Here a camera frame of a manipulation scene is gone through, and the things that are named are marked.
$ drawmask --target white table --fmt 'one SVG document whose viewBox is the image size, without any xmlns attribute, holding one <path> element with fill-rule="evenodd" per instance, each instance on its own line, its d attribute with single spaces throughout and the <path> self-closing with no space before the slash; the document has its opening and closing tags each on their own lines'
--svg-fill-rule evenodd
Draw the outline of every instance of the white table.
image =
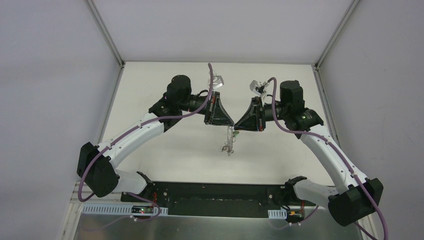
<svg viewBox="0 0 424 240">
<path fill-rule="evenodd" d="M 298 80 L 303 87 L 305 106 L 326 122 L 310 65 L 213 63 L 212 66 L 224 79 L 225 85 L 218 91 L 234 122 L 247 111 L 255 96 L 249 89 L 250 82 L 263 82 L 270 77 L 276 77 L 278 84 Z M 103 139 L 114 137 L 139 120 L 162 97 L 172 77 L 179 74 L 191 79 L 193 94 L 207 88 L 207 63 L 127 62 Z M 141 171 L 153 181 L 283 184 L 302 175 L 319 184 L 333 184 L 312 152 L 273 122 L 266 123 L 264 132 L 242 131 L 233 145 L 235 152 L 228 157 L 226 152 L 221 152 L 227 140 L 227 127 L 205 125 L 203 120 L 203 115 L 181 120 L 130 154 L 118 169 Z"/>
</svg>

